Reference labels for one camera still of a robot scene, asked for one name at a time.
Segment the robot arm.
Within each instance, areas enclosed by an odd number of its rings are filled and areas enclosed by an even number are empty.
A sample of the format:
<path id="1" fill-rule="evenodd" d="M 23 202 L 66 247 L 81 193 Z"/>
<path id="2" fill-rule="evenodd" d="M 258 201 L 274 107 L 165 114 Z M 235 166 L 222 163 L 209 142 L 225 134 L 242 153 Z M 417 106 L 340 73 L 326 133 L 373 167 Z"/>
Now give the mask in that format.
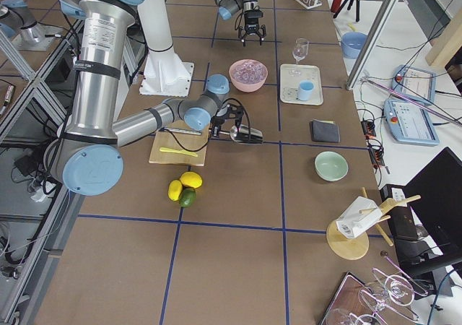
<path id="1" fill-rule="evenodd" d="M 234 29 L 243 46 L 248 37 L 256 36 L 260 46 L 266 38 L 266 26 L 261 24 L 263 11 L 258 0 L 214 0 L 223 20 L 236 17 Z"/>
<path id="2" fill-rule="evenodd" d="M 140 21 L 147 45 L 144 84 L 153 91 L 178 88 L 191 73 L 173 48 L 165 0 L 59 0 L 63 12 L 84 20 L 73 111 L 54 143 L 51 175 L 86 196 L 111 189 L 123 172 L 120 146 L 181 119 L 202 130 L 225 108 L 230 90 L 221 74 L 208 78 L 195 100 L 171 95 L 161 104 L 115 120 L 127 29 Z"/>

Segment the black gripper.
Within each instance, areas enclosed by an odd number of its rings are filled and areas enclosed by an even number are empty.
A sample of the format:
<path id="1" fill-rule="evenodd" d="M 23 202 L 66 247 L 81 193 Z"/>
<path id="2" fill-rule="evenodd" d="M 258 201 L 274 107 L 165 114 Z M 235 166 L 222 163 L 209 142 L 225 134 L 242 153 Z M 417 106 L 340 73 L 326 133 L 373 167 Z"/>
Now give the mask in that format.
<path id="1" fill-rule="evenodd" d="M 222 126 L 229 120 L 234 120 L 234 125 L 228 130 L 223 130 Z M 211 120 L 210 134 L 212 137 L 220 137 L 221 134 L 231 136 L 233 129 L 241 125 L 241 105 L 227 103 Z"/>
<path id="2" fill-rule="evenodd" d="M 244 26 L 239 27 L 238 37 L 243 46 L 246 45 L 245 39 L 249 35 L 257 35 L 259 43 L 262 44 L 266 38 L 266 26 L 260 25 L 259 20 L 263 17 L 263 12 L 260 9 L 248 10 L 243 13 Z"/>

